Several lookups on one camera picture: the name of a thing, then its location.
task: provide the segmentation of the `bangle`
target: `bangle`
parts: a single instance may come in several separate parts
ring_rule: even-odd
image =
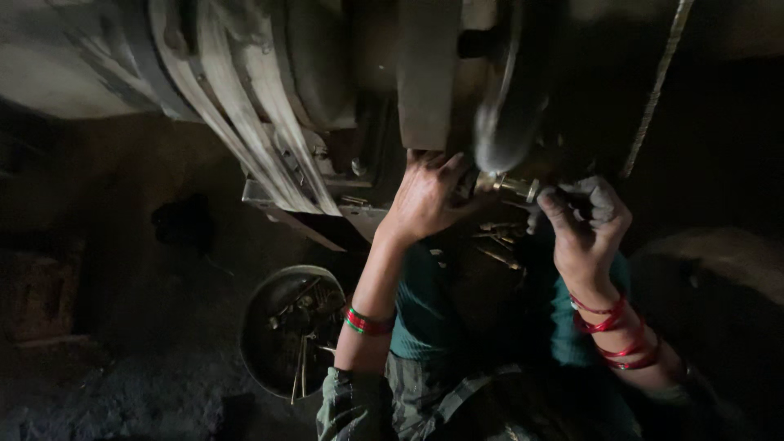
[[[351,326],[351,329],[358,333],[366,333],[368,335],[382,335],[392,332],[394,328],[395,315],[384,322],[375,322],[364,315],[357,313],[353,308],[348,308],[346,311],[346,323]]]
[[[575,310],[582,309],[583,311],[588,311],[588,312],[592,312],[594,314],[602,314],[603,315],[603,314],[612,314],[612,310],[618,305],[618,302],[623,300],[624,295],[623,295],[623,293],[621,293],[621,298],[619,298],[618,302],[616,302],[612,306],[612,308],[610,308],[610,309],[591,309],[591,308],[588,308],[577,297],[575,297],[575,295],[572,294],[572,293],[569,293],[569,298],[572,299],[572,308],[574,308]]]
[[[575,311],[575,326],[577,326],[577,329],[583,333],[597,333],[613,330],[618,325],[618,320],[621,318],[625,306],[626,297],[622,295],[621,298],[619,298],[618,301],[612,305],[612,309],[609,309],[610,316],[598,325],[590,325],[586,323],[585,319],[583,319],[580,313]]]
[[[661,347],[662,347],[662,338],[659,335],[656,335],[656,347],[645,357],[629,363],[621,363],[621,362],[616,362],[615,360],[608,360],[608,359],[605,359],[604,361],[611,368],[614,369],[619,369],[619,370],[642,369],[644,367],[653,366],[659,361],[659,349]]]
[[[605,358],[624,357],[626,355],[631,355],[637,352],[642,347],[644,342],[645,342],[645,319],[640,317],[640,327],[637,329],[637,332],[634,334],[634,341],[632,341],[632,344],[630,344],[628,348],[620,352],[605,351],[604,349],[599,348],[598,346],[596,347],[596,349],[598,349],[601,356]]]

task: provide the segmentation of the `red bangle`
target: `red bangle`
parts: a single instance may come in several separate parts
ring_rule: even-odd
[[[621,298],[618,299],[618,302],[622,301],[624,297],[625,296],[623,295],[623,293],[621,293]],[[580,300],[578,300],[578,298],[575,297],[574,294],[569,293],[569,298],[572,299],[572,308],[574,309],[580,308],[583,311],[592,312],[594,314],[612,314],[613,309],[615,309],[618,306],[618,302],[616,302],[614,305],[612,305],[612,308],[610,309],[591,309],[585,306]]]
[[[396,315],[393,315],[386,322],[373,322],[357,313],[353,308],[348,308],[348,311],[346,311],[346,323],[348,323],[348,326],[351,326],[351,329],[358,333],[366,333],[368,335],[382,335],[392,332],[395,317]]]
[[[583,333],[597,333],[613,330],[618,325],[618,319],[621,318],[624,307],[626,307],[626,298],[622,295],[621,298],[619,298],[618,301],[612,305],[612,309],[609,310],[610,316],[607,317],[605,321],[597,325],[590,325],[586,323],[580,313],[575,311],[575,326],[577,326],[577,329]]]
[[[645,319],[640,317],[640,327],[637,329],[637,332],[634,334],[634,341],[632,341],[632,344],[630,344],[628,348],[620,352],[605,351],[604,349],[599,348],[598,346],[596,347],[596,349],[598,349],[599,353],[605,358],[624,357],[626,355],[631,355],[637,352],[638,350],[640,350],[640,348],[642,348],[642,345],[644,343],[645,343]]]
[[[662,338],[658,335],[656,336],[656,347],[647,354],[645,357],[630,363],[621,363],[616,362],[615,360],[608,360],[605,359],[604,361],[614,369],[620,370],[635,370],[635,369],[642,369],[644,367],[653,366],[659,361],[659,349],[662,347]]]

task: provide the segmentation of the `metal bowl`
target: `metal bowl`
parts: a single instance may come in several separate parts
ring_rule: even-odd
[[[282,398],[292,398],[300,338],[312,326],[302,324],[307,322],[305,318],[308,313],[306,308],[295,305],[298,303],[297,297],[317,277],[320,278],[319,282],[311,294],[315,297],[338,296],[341,305],[336,313],[317,321],[316,337],[308,340],[304,396],[310,396],[321,390],[327,368],[335,361],[331,353],[316,348],[317,344],[334,348],[342,326],[339,313],[346,303],[346,296],[335,276],[313,265],[284,268],[256,288],[245,313],[239,342],[245,367],[262,388]],[[282,325],[272,329],[270,317],[281,317]],[[295,399],[299,398],[303,398],[301,385],[297,385],[295,394]]]

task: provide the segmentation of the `hand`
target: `hand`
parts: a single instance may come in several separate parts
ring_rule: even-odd
[[[458,180],[470,168],[462,153],[449,160],[439,151],[408,150],[407,156],[403,181],[376,233],[403,246],[447,228],[477,205],[449,205]]]
[[[612,292],[610,265],[632,214],[604,178],[590,177],[561,188],[590,208],[585,215],[570,208],[555,188],[546,188],[537,198],[555,230],[555,267],[575,295]]]

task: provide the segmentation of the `person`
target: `person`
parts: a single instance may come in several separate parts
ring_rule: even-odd
[[[628,301],[618,248],[632,216],[599,177],[541,191],[551,233],[521,244],[530,253],[517,297],[528,303],[504,305],[495,337],[468,333],[421,243],[476,208],[450,206],[468,168],[462,154],[408,151],[324,380],[319,439],[672,439],[696,427],[715,431],[691,369]],[[568,199],[586,207],[574,210]]]

